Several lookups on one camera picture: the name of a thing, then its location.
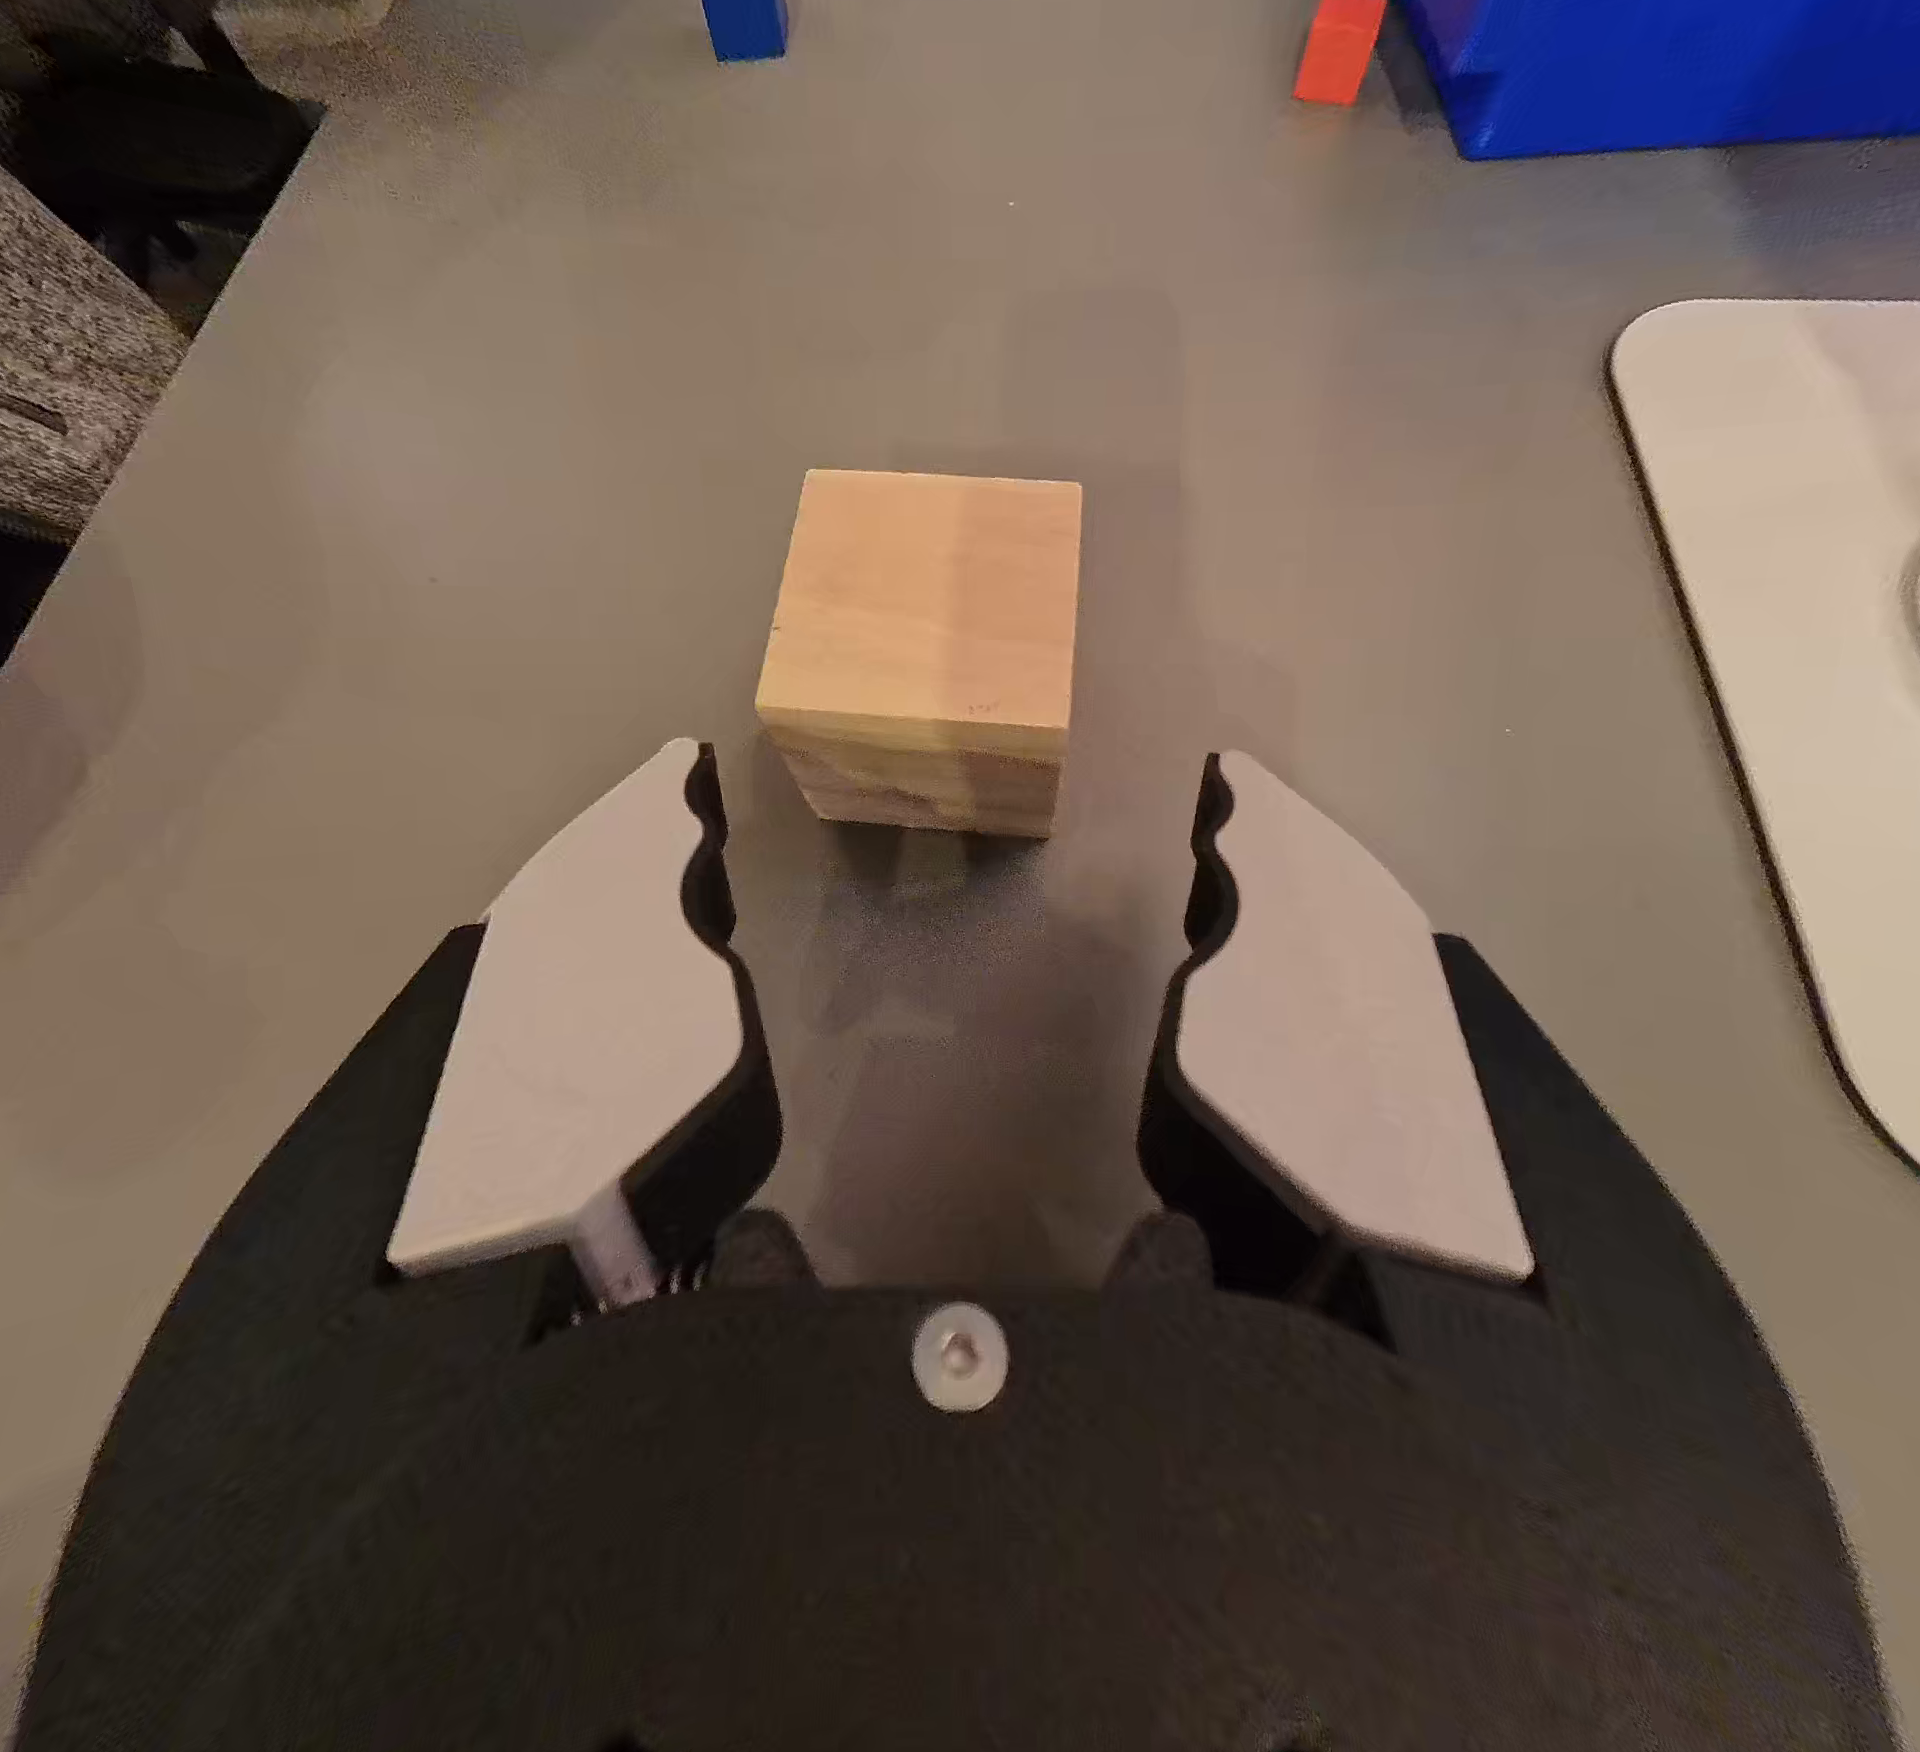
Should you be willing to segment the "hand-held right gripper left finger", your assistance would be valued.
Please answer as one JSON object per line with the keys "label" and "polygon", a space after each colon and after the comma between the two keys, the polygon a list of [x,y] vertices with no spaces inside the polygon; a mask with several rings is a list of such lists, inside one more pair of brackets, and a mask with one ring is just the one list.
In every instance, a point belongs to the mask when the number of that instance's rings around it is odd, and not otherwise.
{"label": "hand-held right gripper left finger", "polygon": [[725,843],[714,748],[681,737],[497,894],[388,1236],[395,1272],[563,1249],[610,1311],[708,1259],[780,1157]]}

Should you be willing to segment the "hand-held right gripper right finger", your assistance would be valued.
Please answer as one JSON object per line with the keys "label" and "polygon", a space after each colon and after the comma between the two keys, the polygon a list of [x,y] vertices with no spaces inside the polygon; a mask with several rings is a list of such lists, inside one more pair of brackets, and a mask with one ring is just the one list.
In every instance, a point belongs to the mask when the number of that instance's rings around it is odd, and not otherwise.
{"label": "hand-held right gripper right finger", "polygon": [[1285,1299],[1355,1253],[1522,1289],[1535,1251],[1423,908],[1242,751],[1206,757],[1142,1174],[1226,1290]]}

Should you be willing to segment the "plain wooden cube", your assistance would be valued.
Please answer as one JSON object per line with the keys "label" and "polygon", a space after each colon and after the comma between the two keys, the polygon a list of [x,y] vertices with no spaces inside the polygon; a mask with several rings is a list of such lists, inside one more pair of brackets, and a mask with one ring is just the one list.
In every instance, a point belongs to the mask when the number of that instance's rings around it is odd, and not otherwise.
{"label": "plain wooden cube", "polygon": [[815,818],[1052,833],[1080,538],[1070,482],[805,472],[754,708]]}

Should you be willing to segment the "white board with dark edge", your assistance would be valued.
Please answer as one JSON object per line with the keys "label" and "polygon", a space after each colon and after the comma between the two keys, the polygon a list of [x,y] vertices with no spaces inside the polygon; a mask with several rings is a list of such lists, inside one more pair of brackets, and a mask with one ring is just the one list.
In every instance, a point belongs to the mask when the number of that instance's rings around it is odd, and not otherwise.
{"label": "white board with dark edge", "polygon": [[1918,1162],[1918,304],[1692,299],[1607,375],[1819,1036]]}

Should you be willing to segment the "red wooden block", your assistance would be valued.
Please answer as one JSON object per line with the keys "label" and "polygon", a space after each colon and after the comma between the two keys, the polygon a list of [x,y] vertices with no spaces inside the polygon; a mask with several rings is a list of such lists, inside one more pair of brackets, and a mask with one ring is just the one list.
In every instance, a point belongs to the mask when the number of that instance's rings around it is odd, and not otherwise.
{"label": "red wooden block", "polygon": [[1351,110],[1368,77],[1389,0],[1318,0],[1313,9],[1292,99]]}

